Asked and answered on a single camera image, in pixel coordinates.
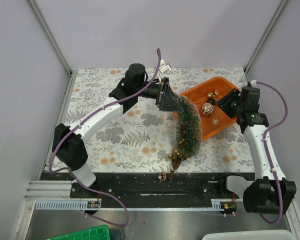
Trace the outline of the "small green christmas tree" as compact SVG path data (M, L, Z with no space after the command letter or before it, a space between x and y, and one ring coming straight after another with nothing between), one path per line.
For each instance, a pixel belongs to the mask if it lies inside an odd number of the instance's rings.
M200 151L203 137L201 116L197 106L188 97L174 93L173 98L182 108L182 112L175 113L175 149L180 155L190 158Z

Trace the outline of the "orange plastic bin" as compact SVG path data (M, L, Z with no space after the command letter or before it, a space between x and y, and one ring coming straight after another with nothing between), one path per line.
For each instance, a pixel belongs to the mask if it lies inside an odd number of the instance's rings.
M236 122L227 116L216 102L225 97L236 86L221 76L200 83L180 95L190 100L199 111L202 139L205 141Z

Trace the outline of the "gold glitter ball ornament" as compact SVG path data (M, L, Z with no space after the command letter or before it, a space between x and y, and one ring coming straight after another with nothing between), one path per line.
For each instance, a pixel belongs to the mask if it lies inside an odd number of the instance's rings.
M213 98L214 97L214 94L212 92L208 92L206 94L206 97L209 99L209 98Z

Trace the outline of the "brown leaf decoration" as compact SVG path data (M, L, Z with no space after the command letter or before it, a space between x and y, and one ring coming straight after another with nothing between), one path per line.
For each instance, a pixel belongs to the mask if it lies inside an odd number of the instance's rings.
M180 126L180 136L181 136L181 140L178 142L178 147L174 150L173 153L171 153L168 156L168 159L171 160L171 168L170 168L170 175L169 175L169 180L172 181L174 178L174 173L176 170L178 170L178 168L181 165L182 161L185 161L188 156L186 154L183 154L181 152L181 150L183 150L186 146L186 125L182 124Z

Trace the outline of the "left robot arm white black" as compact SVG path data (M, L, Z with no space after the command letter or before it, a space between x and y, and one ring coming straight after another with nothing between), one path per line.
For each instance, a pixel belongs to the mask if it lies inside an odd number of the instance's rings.
M169 79L164 76L171 69L170 64L162 61L149 79L144 65L131 64L124 77L99 107L70 125L60 123L55 127L48 168L51 170L51 164L58 159L66 165L76 181L82 184L81 192L86 197L96 196L99 186L95 183L96 176L87 164L85 144L101 128L130 110L139 97L154 99L160 111L182 112L180 104L173 96Z

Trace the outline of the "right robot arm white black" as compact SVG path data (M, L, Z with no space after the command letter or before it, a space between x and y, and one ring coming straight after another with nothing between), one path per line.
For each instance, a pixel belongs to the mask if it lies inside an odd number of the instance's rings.
M267 116L259 112L260 90L244 86L232 89L216 102L230 118L236 118L247 142L254 166L255 180L249 182L242 176L229 175L218 184L218 194L229 198L236 194L243 200L246 212L282 217L289 208L297 187L287 180L279 166L270 138Z

